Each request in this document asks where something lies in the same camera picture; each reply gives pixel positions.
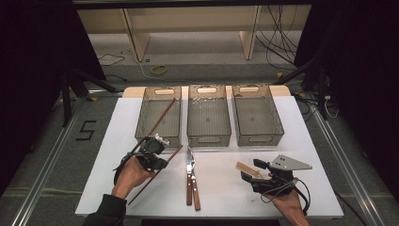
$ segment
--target plastic bin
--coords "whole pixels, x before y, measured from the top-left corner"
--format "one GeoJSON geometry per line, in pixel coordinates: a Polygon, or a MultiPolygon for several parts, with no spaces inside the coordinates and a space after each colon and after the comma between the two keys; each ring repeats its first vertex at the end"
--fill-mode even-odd
{"type": "Polygon", "coordinates": [[[266,84],[232,86],[238,146],[277,146],[284,130],[266,84]]]}
{"type": "Polygon", "coordinates": [[[148,87],[145,89],[135,134],[137,141],[149,135],[173,98],[175,98],[173,105],[153,130],[151,136],[154,137],[155,134],[158,134],[164,140],[168,140],[169,145],[166,148],[177,148],[181,145],[181,87],[148,87]]]}
{"type": "Polygon", "coordinates": [[[190,147],[228,147],[231,138],[226,88],[190,86],[187,138],[190,147]]]}

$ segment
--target white table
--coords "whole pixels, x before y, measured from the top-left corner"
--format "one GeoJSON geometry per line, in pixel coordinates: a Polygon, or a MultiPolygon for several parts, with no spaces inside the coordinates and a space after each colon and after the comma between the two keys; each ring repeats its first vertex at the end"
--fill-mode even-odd
{"type": "MultiPolygon", "coordinates": [[[[186,117],[187,97],[182,105],[183,148],[162,170],[152,183],[127,206],[127,216],[136,218],[282,218],[272,203],[261,201],[249,183],[243,181],[235,168],[237,161],[253,167],[252,159],[272,161],[279,154],[312,165],[310,170],[296,170],[294,176],[304,181],[311,192],[308,218],[340,218],[343,211],[333,193],[326,173],[312,144],[311,137],[299,112],[294,97],[274,97],[285,135],[277,147],[238,147],[231,111],[231,142],[228,148],[193,149],[199,186],[201,210],[187,206],[186,200],[186,117]]],[[[120,98],[115,107],[103,144],[88,178],[76,214],[86,216],[97,211],[104,193],[113,187],[114,169],[121,158],[136,145],[134,138],[141,98],[120,98]]],[[[168,159],[173,150],[166,150],[160,157],[168,159]]],[[[300,183],[297,187],[307,195],[300,183]]],[[[135,188],[128,202],[135,196],[135,188]]]]}

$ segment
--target camera stand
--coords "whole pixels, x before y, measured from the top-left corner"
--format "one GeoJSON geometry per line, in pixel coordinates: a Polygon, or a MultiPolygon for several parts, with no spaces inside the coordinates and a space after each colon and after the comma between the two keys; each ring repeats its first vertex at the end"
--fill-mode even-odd
{"type": "Polygon", "coordinates": [[[77,97],[87,97],[88,89],[86,88],[83,81],[89,81],[101,88],[104,88],[110,92],[123,92],[123,89],[116,89],[105,82],[85,73],[79,69],[70,69],[61,75],[61,90],[64,105],[64,123],[62,127],[65,127],[72,116],[71,108],[71,96],[69,87],[72,88],[73,92],[77,97]]]}

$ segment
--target hand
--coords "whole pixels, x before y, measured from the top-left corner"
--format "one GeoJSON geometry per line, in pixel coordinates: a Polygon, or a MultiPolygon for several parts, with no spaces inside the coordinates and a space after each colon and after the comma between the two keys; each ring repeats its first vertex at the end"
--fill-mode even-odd
{"type": "Polygon", "coordinates": [[[274,197],[270,195],[265,196],[271,200],[281,214],[290,221],[292,225],[308,226],[309,222],[303,214],[300,205],[298,193],[293,190],[289,195],[274,197]]]}
{"type": "Polygon", "coordinates": [[[124,200],[134,187],[143,184],[154,175],[154,171],[144,169],[138,159],[133,156],[123,166],[117,184],[112,189],[112,195],[124,200]]]}

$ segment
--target aluminum rail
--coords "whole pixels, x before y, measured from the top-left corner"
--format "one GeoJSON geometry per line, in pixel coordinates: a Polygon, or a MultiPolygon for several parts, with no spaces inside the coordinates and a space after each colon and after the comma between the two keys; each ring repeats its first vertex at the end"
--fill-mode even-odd
{"type": "Polygon", "coordinates": [[[55,145],[53,146],[52,150],[47,157],[46,162],[44,163],[41,171],[36,179],[35,183],[29,190],[29,193],[24,199],[24,202],[21,204],[15,219],[12,222],[12,226],[24,226],[27,224],[32,212],[36,206],[36,203],[39,200],[41,191],[43,190],[44,186],[47,183],[48,178],[50,177],[51,172],[53,171],[54,166],[56,165],[56,161],[59,155],[62,152],[62,149],[65,146],[65,143],[68,139],[69,134],[76,122],[76,119],[79,115],[80,109],[84,105],[86,98],[78,98],[75,102],[75,107],[72,112],[72,118],[70,122],[62,128],[61,133],[59,134],[55,145]]]}
{"type": "Polygon", "coordinates": [[[375,226],[383,226],[385,225],[384,220],[382,219],[381,215],[378,213],[377,208],[373,199],[370,197],[367,189],[364,187],[363,183],[361,182],[360,178],[356,174],[355,169],[353,168],[352,164],[350,163],[349,159],[347,158],[343,147],[341,146],[338,139],[335,137],[334,132],[332,131],[331,127],[329,126],[328,121],[325,121],[323,117],[319,114],[319,112],[314,113],[314,117],[317,120],[320,128],[326,140],[334,153],[338,164],[343,171],[343,175],[346,178],[349,186],[351,187],[356,199],[359,202],[359,205],[367,217],[367,220],[370,225],[375,226]]]}

